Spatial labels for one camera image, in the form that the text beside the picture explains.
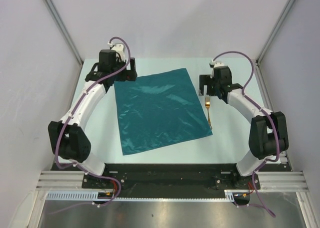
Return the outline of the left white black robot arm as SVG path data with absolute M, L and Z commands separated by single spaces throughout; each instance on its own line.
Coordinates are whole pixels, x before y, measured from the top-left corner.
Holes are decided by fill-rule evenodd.
M 48 134 L 55 161 L 60 158 L 71 165 L 81 166 L 94 174 L 93 182 L 100 188 L 110 184 L 110 175 L 92 151 L 85 134 L 87 122 L 100 100 L 116 81 L 135 81 L 137 78 L 135 59 L 125 54 L 123 44 L 115 44 L 99 52 L 96 62 L 86 75 L 83 89 L 69 111 L 59 120 L 51 121 Z

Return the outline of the teal cloth napkin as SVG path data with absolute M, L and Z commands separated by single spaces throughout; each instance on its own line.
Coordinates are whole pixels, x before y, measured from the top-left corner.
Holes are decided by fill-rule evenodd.
M 185 68 L 115 82 L 123 155 L 132 155 L 211 136 Z

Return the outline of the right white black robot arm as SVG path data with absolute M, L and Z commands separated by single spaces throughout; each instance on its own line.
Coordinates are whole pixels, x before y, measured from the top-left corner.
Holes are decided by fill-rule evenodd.
M 230 182 L 242 189 L 249 182 L 249 175 L 259 170 L 266 162 L 277 162 L 280 153 L 289 148 L 286 117 L 282 112 L 273 112 L 261 107 L 233 83 L 232 73 L 223 63 L 211 64 L 212 73 L 199 76 L 199 95 L 216 96 L 232 106 L 250 123 L 249 151 L 236 164 L 237 172 Z

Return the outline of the gold ornate fork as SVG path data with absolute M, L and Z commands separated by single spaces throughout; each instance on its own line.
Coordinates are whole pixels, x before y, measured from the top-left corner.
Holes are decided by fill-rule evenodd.
M 208 124 L 210 126 L 210 129 L 212 129 L 213 127 L 212 127 L 211 118 L 210 118 L 211 102 L 210 102 L 210 97 L 209 96 L 205 97 L 204 105 L 205 105 L 205 108 L 207 110 L 207 121 L 208 121 Z

